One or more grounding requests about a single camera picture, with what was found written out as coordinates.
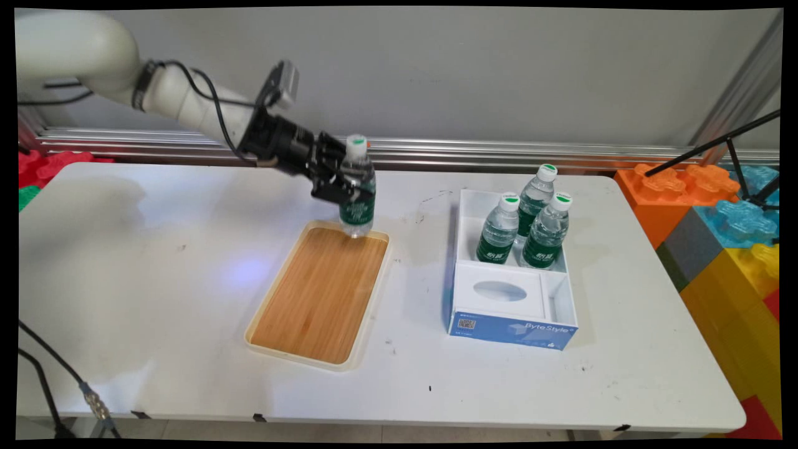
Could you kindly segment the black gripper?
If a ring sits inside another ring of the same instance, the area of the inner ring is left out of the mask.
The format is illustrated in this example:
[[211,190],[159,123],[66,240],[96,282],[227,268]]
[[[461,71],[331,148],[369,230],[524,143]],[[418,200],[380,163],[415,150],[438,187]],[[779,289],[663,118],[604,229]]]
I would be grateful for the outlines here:
[[339,170],[347,156],[347,146],[340,140],[327,132],[317,135],[262,107],[252,113],[239,152],[253,157],[257,167],[307,177],[312,183],[310,195],[319,201],[345,205],[376,196]]

